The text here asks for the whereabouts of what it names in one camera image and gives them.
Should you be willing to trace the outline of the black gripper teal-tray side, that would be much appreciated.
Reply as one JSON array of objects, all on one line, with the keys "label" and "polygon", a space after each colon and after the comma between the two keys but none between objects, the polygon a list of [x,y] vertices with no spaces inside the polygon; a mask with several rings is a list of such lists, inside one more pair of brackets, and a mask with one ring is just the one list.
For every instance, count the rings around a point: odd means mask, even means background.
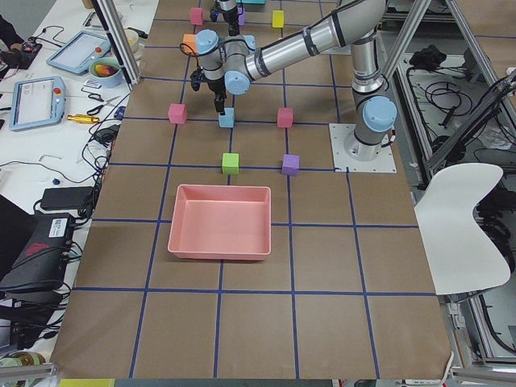
[{"label": "black gripper teal-tray side", "polygon": [[221,10],[221,14],[226,23],[228,23],[228,34],[229,36],[237,36],[238,35],[238,22],[239,22],[239,12],[238,8],[234,7],[230,10]]}]

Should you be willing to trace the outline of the silver robot arm near teal tray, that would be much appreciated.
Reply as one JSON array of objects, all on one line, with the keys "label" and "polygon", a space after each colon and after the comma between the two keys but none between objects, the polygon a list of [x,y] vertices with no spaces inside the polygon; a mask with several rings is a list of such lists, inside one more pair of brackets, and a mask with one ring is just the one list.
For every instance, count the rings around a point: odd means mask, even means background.
[{"label": "silver robot arm near teal tray", "polygon": [[238,23],[239,12],[236,0],[219,0],[218,4],[227,23]]}]

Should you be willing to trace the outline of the black gripper pink-tray side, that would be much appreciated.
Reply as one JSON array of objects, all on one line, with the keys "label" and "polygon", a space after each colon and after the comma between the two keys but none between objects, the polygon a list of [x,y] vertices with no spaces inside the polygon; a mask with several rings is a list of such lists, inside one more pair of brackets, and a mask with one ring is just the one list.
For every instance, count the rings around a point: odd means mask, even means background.
[{"label": "black gripper pink-tray side", "polygon": [[225,113],[225,100],[226,100],[226,86],[223,79],[217,80],[207,80],[206,84],[208,85],[210,91],[212,91],[215,95],[214,97],[214,107],[218,114]]}]

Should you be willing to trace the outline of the silver robot arm near pink tray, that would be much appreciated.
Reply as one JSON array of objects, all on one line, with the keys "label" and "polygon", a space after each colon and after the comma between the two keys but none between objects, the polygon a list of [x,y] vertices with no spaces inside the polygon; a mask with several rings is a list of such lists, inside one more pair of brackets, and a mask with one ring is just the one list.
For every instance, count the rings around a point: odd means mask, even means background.
[{"label": "silver robot arm near pink tray", "polygon": [[359,122],[343,142],[354,160],[371,161],[385,146],[397,107],[383,94],[387,78],[377,60],[377,24],[386,10],[384,1],[349,1],[318,22],[263,47],[250,44],[240,33],[237,4],[217,1],[211,18],[221,15],[228,35],[206,29],[196,34],[192,54],[197,68],[190,76],[193,90],[206,83],[221,116],[228,94],[245,94],[252,82],[318,56],[332,48],[349,47],[352,54],[352,92]]}]

